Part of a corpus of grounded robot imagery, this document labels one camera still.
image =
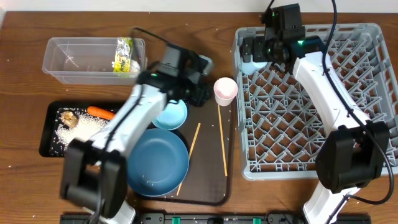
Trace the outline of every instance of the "carrot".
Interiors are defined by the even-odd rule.
[[[98,108],[96,106],[89,106],[87,108],[87,113],[93,116],[97,116],[99,118],[104,118],[104,119],[113,119],[114,118],[114,113],[109,112],[107,110]]]

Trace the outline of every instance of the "wooden tabletop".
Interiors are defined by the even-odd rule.
[[[304,24],[330,24],[331,14],[304,14]],[[375,22],[382,28],[398,73],[398,14],[339,14],[338,23]],[[8,12],[0,36],[0,223],[58,223],[80,211],[59,199],[63,159],[44,158],[38,148],[47,106],[62,99],[125,100],[131,86],[63,85],[42,72],[51,37],[120,37],[140,26],[213,59],[213,79],[232,77],[231,46],[240,27],[261,26],[259,13]],[[161,58],[163,44],[146,38],[149,60]],[[222,207],[132,201],[138,210],[168,213],[297,212],[318,180],[248,182],[241,175],[235,141],[232,194]],[[388,178],[372,181],[359,196],[380,199]],[[345,213],[369,213],[373,223],[398,222],[398,195],[380,206],[350,200]]]

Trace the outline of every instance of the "blue plate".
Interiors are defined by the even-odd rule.
[[[173,191],[189,167],[182,140],[164,129],[148,129],[127,160],[127,182],[135,193],[155,197]]]
[[[184,101],[179,100],[178,103],[172,100],[174,103],[167,104],[162,114],[155,120],[153,124],[162,129],[174,130],[185,122],[188,116],[188,109]]]

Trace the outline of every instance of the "clear plastic container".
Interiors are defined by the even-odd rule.
[[[141,70],[146,68],[145,42],[134,39]],[[113,72],[116,37],[53,37],[45,51],[43,72],[65,84],[132,85],[136,73]]]

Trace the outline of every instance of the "chopstick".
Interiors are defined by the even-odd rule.
[[[218,121],[220,121],[220,134],[221,134],[221,147],[223,148],[223,160],[224,160],[224,173],[225,176],[227,177],[227,171],[226,171],[226,162],[225,162],[225,148],[224,148],[224,135],[223,135],[223,124],[221,122],[221,113],[220,113],[220,106],[218,105]]]
[[[191,156],[192,156],[193,146],[195,145],[195,142],[197,141],[199,129],[200,129],[200,123],[198,123],[197,131],[195,132],[195,136],[193,137],[191,149],[189,150],[189,160],[191,159]],[[178,196],[178,194],[180,193],[181,185],[182,185],[182,183],[181,183],[181,184],[179,185],[179,187],[178,187],[177,196]]]

